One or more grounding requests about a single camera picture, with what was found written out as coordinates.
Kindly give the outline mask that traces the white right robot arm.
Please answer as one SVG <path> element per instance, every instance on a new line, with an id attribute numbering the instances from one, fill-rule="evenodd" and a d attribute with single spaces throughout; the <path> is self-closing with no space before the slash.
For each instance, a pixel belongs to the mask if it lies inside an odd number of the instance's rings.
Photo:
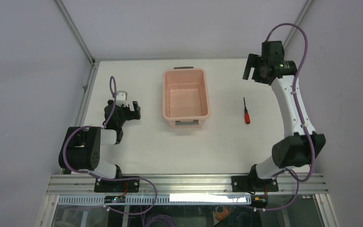
<path id="1" fill-rule="evenodd" d="M 317 133 L 299 93 L 297 67 L 283 55 L 249 54 L 243 79 L 268 84 L 274 92 L 282 115 L 284 138 L 273 145 L 271 156 L 254 164 L 247 175 L 231 177 L 233 192 L 277 192 L 276 178 L 295 167 L 312 166 L 326 144 L 324 134 Z"/>

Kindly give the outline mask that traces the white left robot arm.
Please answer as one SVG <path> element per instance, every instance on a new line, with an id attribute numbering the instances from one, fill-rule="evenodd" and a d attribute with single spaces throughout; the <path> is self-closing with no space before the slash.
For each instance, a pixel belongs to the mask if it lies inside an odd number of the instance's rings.
<path id="1" fill-rule="evenodd" d="M 117 103 L 108 100 L 102 126 L 69 127 L 58 157 L 61 168 L 95 178 L 95 192 L 138 192 L 139 178 L 124 177 L 120 166 L 101 155 L 101 146 L 120 144 L 123 125 L 139 120 L 141 108 L 137 101 Z"/>

